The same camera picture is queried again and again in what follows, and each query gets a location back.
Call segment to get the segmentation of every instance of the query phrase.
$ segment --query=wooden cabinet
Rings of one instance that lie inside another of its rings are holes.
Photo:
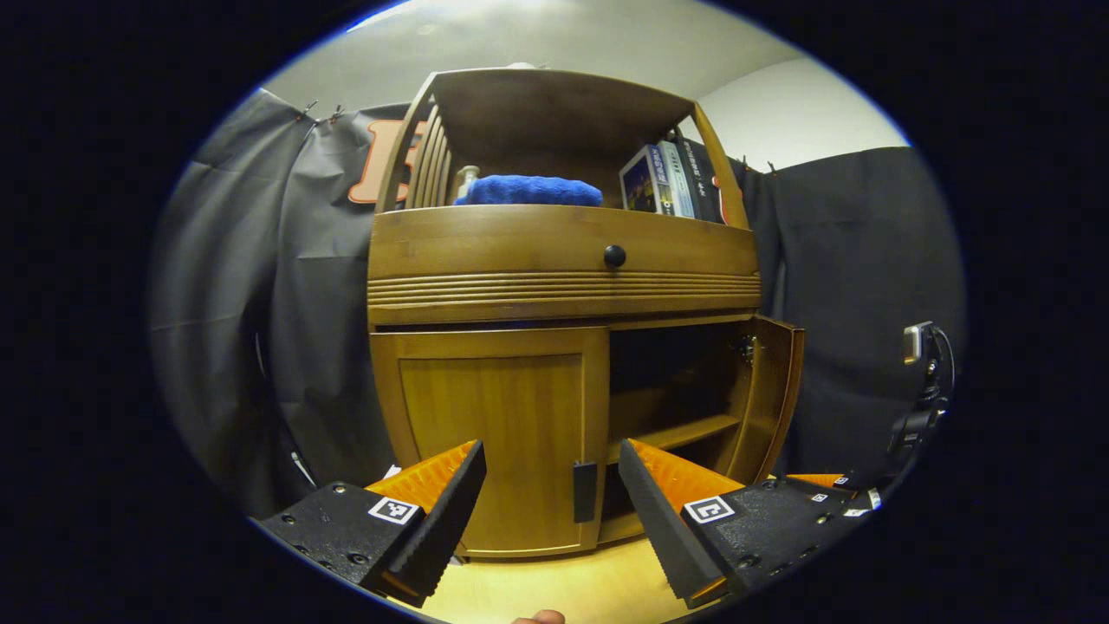
[[[600,513],[574,522],[576,464],[608,452],[607,328],[370,337],[397,458],[411,466],[468,440],[488,473],[462,553],[535,556],[593,548]],[[602,471],[587,507],[600,508]]]
[[[803,333],[757,316],[742,195],[700,106],[549,70],[433,74],[390,153],[367,320],[404,467],[480,438],[489,473],[462,554],[584,551],[642,531],[615,472],[635,438],[741,482],[763,479],[796,398]],[[730,225],[619,209],[619,171],[691,116]],[[447,205],[457,171],[583,180],[601,206]],[[619,246],[624,260],[607,260]]]

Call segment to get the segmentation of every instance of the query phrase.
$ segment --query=folded blue towel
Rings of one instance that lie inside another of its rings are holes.
[[[601,205],[601,191],[579,180],[531,175],[489,175],[475,180],[455,205],[478,203],[550,203]]]

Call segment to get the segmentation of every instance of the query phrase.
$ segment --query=orange letter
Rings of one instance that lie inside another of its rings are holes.
[[[362,171],[362,180],[354,186],[350,186],[350,192],[347,193],[350,201],[355,203],[377,203],[377,193],[381,190],[381,176],[385,175],[385,158],[389,157],[389,150],[393,149],[393,142],[397,140],[397,134],[400,133],[400,124],[401,122],[397,120],[379,119],[366,127],[372,135],[369,154],[366,156],[366,166]],[[405,156],[405,164],[408,166],[409,174],[413,163],[416,160],[416,147],[419,145],[419,137],[424,135],[425,126],[427,126],[426,121],[420,121],[416,124],[416,136],[418,136],[416,145],[408,147],[408,154]],[[398,184],[397,201],[405,201],[407,196],[408,184]]]

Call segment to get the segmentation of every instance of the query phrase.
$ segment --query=round drawer knob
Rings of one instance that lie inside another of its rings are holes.
[[[609,266],[621,266],[628,259],[628,254],[620,245],[609,245],[604,247],[604,263]]]

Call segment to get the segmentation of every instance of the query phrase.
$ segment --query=wooden floor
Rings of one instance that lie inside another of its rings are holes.
[[[642,535],[582,555],[448,565],[416,611],[452,624],[510,624],[542,608],[561,612],[567,624],[659,624],[692,613]]]

